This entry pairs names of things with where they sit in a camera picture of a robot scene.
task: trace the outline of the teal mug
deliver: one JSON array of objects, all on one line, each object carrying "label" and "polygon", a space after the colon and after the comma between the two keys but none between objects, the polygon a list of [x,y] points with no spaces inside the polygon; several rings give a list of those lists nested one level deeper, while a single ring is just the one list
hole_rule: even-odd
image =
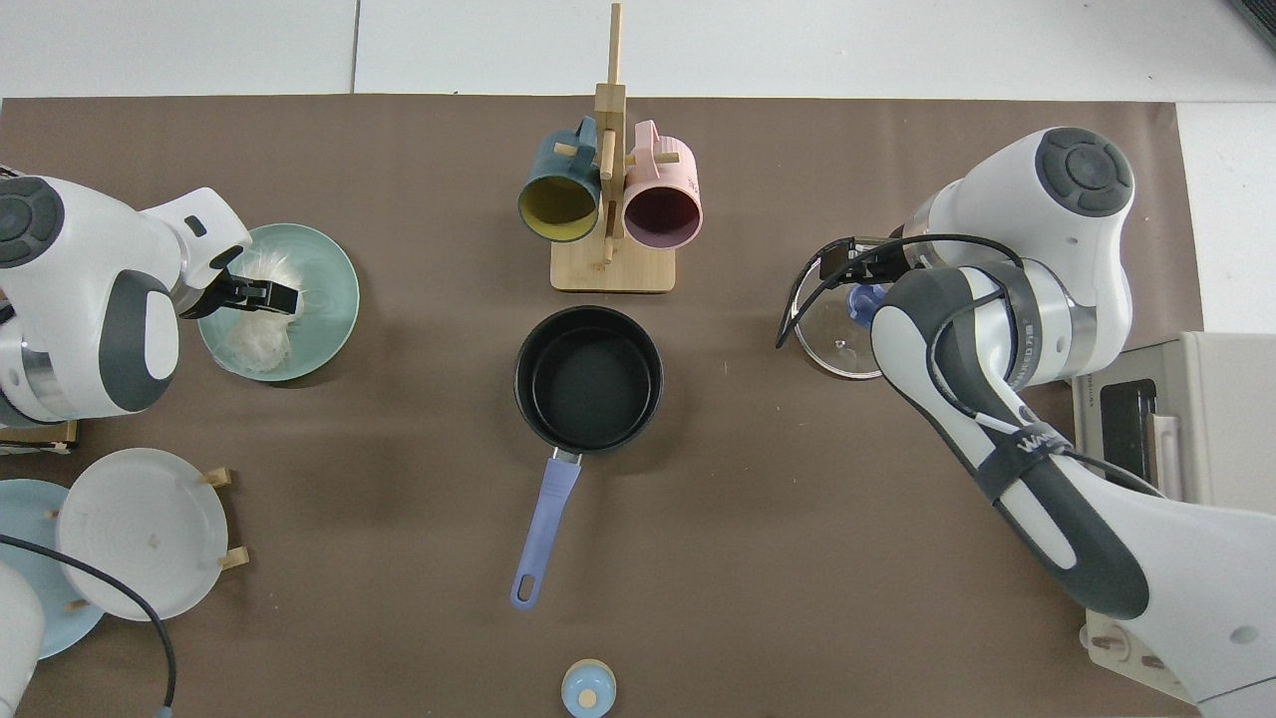
[{"label": "teal mug", "polygon": [[592,116],[572,131],[559,130],[541,140],[518,194],[518,216],[527,228],[551,241],[575,241],[598,223],[602,180],[593,157],[598,129]]}]

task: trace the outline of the black saucepan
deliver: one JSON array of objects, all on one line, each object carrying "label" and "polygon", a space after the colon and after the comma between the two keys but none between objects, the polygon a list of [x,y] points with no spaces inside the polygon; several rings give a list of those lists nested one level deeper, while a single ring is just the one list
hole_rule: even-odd
[{"label": "black saucepan", "polygon": [[540,597],[563,510],[581,476],[581,455],[635,437],[655,416],[664,388],[651,335],[615,309],[563,309],[523,341],[514,399],[532,431],[555,449],[509,592],[516,608],[530,610]]}]

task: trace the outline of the light blue plate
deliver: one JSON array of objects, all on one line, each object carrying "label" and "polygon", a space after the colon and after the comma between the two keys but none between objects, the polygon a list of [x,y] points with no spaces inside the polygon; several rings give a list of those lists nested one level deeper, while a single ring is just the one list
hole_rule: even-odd
[{"label": "light blue plate", "polygon": [[[66,490],[48,482],[0,482],[0,533],[54,548],[56,520],[50,519],[48,514],[60,510],[65,499]],[[48,658],[75,645],[102,617],[102,610],[96,606],[66,611],[68,603],[82,598],[52,559],[0,546],[0,561],[22,574],[40,597],[40,606],[45,610],[45,645],[40,649],[40,658]]]},{"label": "light blue plate", "polygon": [[230,263],[230,272],[242,270],[245,256],[278,250],[301,273],[302,311],[288,326],[292,349],[283,365],[269,372],[245,367],[226,343],[226,334],[242,311],[218,309],[199,319],[199,335],[219,367],[260,383],[285,383],[314,372],[346,344],[359,315],[359,277],[350,256],[319,230],[302,224],[267,224],[249,233],[253,246]]}]

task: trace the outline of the brown table mat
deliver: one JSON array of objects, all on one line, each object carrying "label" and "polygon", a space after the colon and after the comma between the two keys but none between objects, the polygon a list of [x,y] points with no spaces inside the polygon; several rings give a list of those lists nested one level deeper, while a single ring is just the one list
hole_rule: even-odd
[{"label": "brown table mat", "polygon": [[[1051,125],[1116,142],[1138,193],[1124,258],[1132,344],[1201,328],[1170,105],[630,101],[695,150],[706,207],[661,296],[567,295],[514,200],[536,140],[588,97],[9,99],[0,161],[142,208],[217,189],[248,226],[300,222],[360,272],[359,324],[287,388],[216,367],[191,321],[168,394],[87,422],[73,457],[0,476],[69,485],[152,446],[239,482],[253,562],[171,621],[184,715],[565,715],[574,661],[639,715],[1184,714],[1092,666],[1082,612],[884,383],[771,347],[826,241],[884,233],[980,159]],[[638,319],[665,402],[587,457],[540,604],[508,602],[550,449],[518,416],[514,353],[549,312]],[[1030,393],[1071,434],[1062,385]],[[153,633],[107,617],[40,664],[20,717],[148,714]]]}]

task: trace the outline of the pink mug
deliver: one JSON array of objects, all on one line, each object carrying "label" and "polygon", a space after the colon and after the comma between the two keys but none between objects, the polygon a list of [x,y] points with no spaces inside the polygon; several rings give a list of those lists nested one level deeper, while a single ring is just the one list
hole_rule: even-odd
[{"label": "pink mug", "polygon": [[695,154],[681,139],[660,136],[656,122],[634,126],[634,163],[625,171],[625,231],[652,249],[695,238],[703,219]]}]

